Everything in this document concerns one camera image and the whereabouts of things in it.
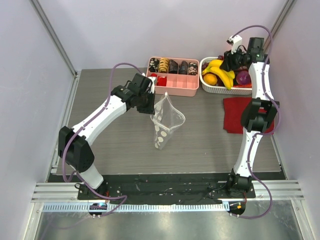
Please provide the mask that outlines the clear polka dot zip bag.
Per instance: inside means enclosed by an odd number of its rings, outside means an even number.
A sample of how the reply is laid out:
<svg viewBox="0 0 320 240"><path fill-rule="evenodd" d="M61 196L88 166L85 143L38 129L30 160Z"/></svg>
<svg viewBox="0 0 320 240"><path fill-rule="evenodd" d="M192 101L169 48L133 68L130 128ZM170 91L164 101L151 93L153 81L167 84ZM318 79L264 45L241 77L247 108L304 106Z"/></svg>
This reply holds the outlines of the clear polka dot zip bag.
<svg viewBox="0 0 320 240"><path fill-rule="evenodd" d="M174 132L186 121L185 115L173 106L167 92L154 104L154 115L150 119L154 126L153 145L162 150L172 138Z"/></svg>

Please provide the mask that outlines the orange fruit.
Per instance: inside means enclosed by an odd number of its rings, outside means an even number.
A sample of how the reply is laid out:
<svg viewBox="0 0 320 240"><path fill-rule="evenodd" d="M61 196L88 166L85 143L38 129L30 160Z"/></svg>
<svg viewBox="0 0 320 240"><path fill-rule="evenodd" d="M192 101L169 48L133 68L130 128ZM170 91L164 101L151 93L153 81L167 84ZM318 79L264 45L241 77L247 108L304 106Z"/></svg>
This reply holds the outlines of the orange fruit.
<svg viewBox="0 0 320 240"><path fill-rule="evenodd" d="M204 75L203 80L206 84L211 85L211 86L215 86L218 82L217 77L212 73L208 73L208 74Z"/></svg>

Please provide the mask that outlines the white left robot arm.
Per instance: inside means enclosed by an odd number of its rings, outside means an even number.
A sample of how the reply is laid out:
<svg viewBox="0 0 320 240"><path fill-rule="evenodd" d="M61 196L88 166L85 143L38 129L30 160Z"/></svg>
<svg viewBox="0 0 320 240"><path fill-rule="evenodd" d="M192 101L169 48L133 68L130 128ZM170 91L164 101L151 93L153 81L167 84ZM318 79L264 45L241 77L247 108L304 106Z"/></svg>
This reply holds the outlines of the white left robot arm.
<svg viewBox="0 0 320 240"><path fill-rule="evenodd" d="M107 192L104 178L94 165L91 146L114 120L135 108L139 113L155 114L156 78L135 74L127 85L115 87L102 105L73 127L64 126L58 135L58 154L89 187L89 194L100 200Z"/></svg>

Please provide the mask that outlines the yellow banana bunch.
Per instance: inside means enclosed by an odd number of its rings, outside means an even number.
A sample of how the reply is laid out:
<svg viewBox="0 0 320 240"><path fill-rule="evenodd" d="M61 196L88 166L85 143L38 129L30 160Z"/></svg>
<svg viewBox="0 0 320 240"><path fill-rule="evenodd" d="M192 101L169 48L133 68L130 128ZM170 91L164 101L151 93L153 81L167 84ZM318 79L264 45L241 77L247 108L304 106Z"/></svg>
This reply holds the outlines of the yellow banana bunch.
<svg viewBox="0 0 320 240"><path fill-rule="evenodd" d="M231 88L234 86L235 73L232 70L224 71L220 69L222 62L223 60L219 59L211 60L207 67L202 71L201 75L203 77L206 74L214 74L217 77L217 83L218 79L220 79L226 89L231 90Z"/></svg>

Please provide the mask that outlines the purple red onion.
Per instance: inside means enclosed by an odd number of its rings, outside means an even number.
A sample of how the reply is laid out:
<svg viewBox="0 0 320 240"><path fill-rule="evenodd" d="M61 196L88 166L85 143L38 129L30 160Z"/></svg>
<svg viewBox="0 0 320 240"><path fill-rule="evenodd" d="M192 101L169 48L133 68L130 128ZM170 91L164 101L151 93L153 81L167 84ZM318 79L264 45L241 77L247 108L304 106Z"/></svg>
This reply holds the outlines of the purple red onion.
<svg viewBox="0 0 320 240"><path fill-rule="evenodd" d="M248 85L251 83L251 77L248 71L240 71L237 75L236 75L236 82L239 85Z"/></svg>

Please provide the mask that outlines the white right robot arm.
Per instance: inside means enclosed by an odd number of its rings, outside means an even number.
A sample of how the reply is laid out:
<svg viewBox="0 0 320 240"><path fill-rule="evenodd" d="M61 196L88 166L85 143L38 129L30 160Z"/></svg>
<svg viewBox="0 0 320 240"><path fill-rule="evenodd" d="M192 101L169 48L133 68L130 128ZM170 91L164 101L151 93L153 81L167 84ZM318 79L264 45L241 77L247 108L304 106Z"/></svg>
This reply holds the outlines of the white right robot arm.
<svg viewBox="0 0 320 240"><path fill-rule="evenodd" d="M237 70L247 67L252 84L252 98L245 107L240 124L243 127L242 143L238 159L226 182L226 193L233 198L251 190L253 165L257 149L280 108L271 93L269 81L270 60L264 52L264 39L252 37L248 47L241 50L242 38L231 36L227 43L231 50L224 53L222 70Z"/></svg>

